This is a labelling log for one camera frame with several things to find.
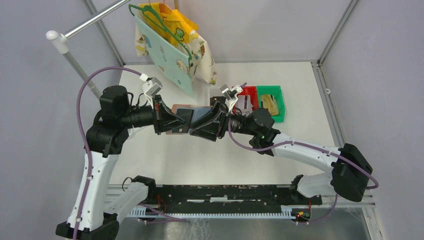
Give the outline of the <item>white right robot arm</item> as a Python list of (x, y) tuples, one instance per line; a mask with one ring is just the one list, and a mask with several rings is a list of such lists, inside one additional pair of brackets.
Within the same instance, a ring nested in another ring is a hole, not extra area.
[(302, 204), (317, 195), (337, 194), (351, 202), (361, 202), (366, 190), (378, 187), (373, 169), (352, 144), (330, 147), (295, 139), (273, 127), (268, 110), (257, 108), (248, 115), (228, 112), (216, 102), (211, 109), (189, 124), (191, 136), (215, 142), (226, 134), (252, 136), (249, 145), (235, 144), (248, 151), (271, 157), (288, 158), (321, 170), (320, 174), (298, 175), (289, 189), (289, 199)]

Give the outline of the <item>black VIP card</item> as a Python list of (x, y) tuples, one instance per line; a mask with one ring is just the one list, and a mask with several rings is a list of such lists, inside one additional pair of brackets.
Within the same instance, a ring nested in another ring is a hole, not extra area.
[(187, 134), (190, 129), (191, 120), (194, 115), (193, 109), (178, 108), (176, 114), (184, 120), (184, 124), (171, 130), (172, 134)]

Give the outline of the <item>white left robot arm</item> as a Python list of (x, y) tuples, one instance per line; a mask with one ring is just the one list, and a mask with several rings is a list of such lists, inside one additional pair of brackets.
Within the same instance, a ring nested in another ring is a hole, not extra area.
[(157, 198), (153, 178), (136, 176), (111, 203), (106, 195), (112, 172), (132, 128), (153, 126), (161, 134), (186, 124), (165, 105), (160, 95), (152, 106), (132, 106), (124, 86), (113, 85), (101, 95), (93, 125), (82, 133), (85, 162), (81, 185), (68, 219), (57, 225), (57, 236), (72, 240), (114, 240), (122, 221), (141, 202)]

